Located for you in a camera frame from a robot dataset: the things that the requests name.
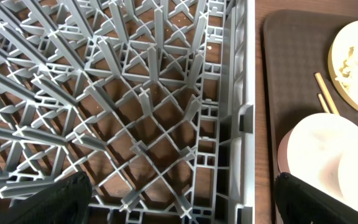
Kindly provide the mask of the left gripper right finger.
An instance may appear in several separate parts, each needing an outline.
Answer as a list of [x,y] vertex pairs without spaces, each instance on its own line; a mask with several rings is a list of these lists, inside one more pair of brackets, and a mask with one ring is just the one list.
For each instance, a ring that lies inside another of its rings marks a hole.
[[358,211],[287,172],[276,177],[273,196],[284,224],[358,224]]

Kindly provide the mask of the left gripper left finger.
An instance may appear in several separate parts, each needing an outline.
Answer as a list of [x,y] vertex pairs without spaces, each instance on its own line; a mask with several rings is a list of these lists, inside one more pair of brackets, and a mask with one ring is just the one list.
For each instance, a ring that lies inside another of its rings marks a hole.
[[89,177],[76,172],[0,212],[0,224],[83,223],[91,196]]

